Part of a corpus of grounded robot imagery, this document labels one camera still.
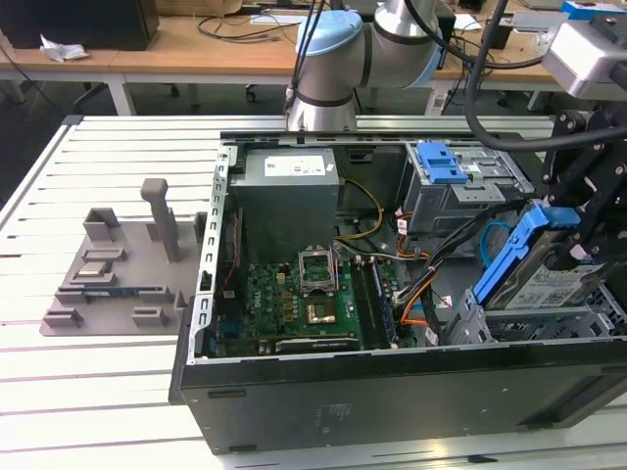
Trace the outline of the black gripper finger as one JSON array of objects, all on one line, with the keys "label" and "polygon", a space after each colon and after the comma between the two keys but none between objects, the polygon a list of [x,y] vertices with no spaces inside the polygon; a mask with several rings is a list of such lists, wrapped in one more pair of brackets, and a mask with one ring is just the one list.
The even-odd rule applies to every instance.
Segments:
[{"label": "black gripper finger", "polygon": [[626,142],[611,144],[589,177],[596,191],[587,207],[593,229],[587,240],[596,260],[626,260]]},{"label": "black gripper finger", "polygon": [[566,112],[555,123],[552,138],[569,140],[571,145],[547,151],[543,180],[548,185],[547,204],[571,208],[579,216],[573,227],[559,227],[554,258],[593,258],[596,245],[596,142],[588,122],[578,113]]}]

